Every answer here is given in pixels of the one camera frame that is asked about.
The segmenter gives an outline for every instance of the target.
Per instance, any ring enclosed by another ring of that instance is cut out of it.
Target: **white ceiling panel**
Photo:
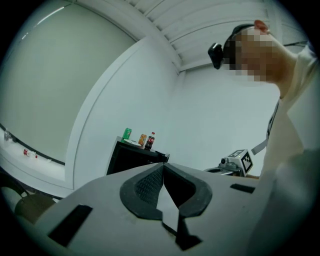
[[[109,10],[112,7],[117,11],[111,18],[115,24],[120,24],[121,28],[126,28],[127,24],[127,31],[137,39],[142,38],[141,34],[155,37],[165,52],[171,53],[168,57],[178,71],[209,64],[207,50],[211,44],[223,45],[234,27],[254,20],[265,22],[283,43],[306,38],[292,16],[273,0],[77,1],[85,2],[88,7],[93,5],[90,2],[96,6],[98,2],[108,3]],[[101,8],[98,11],[110,14]]]

